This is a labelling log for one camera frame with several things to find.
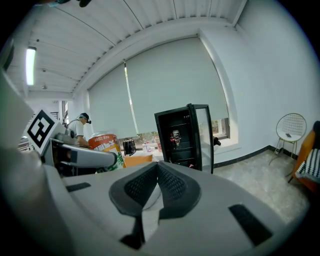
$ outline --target white shirt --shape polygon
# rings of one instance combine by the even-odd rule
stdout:
[[[68,125],[68,129],[74,132],[75,137],[78,135],[84,136],[84,124],[78,119],[71,121]]]

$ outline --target person wearing white shirt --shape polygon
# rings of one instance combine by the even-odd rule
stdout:
[[[67,128],[74,132],[75,138],[77,138],[80,146],[89,147],[88,141],[84,139],[84,125],[91,124],[89,121],[89,115],[87,113],[81,113],[78,118],[72,120]]]

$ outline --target black and white blanket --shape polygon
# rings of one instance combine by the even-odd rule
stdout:
[[[320,183],[320,149],[312,149],[295,173],[299,178],[307,178]]]

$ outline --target concrete floor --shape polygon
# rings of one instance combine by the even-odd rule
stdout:
[[[213,175],[224,177],[271,207],[288,224],[309,207],[307,189],[293,179],[288,183],[289,174],[294,166],[294,160],[281,155],[274,157],[273,152],[265,152],[244,161],[215,168]],[[162,209],[162,196],[155,204],[142,213],[143,229],[146,240],[157,230],[159,210]]]

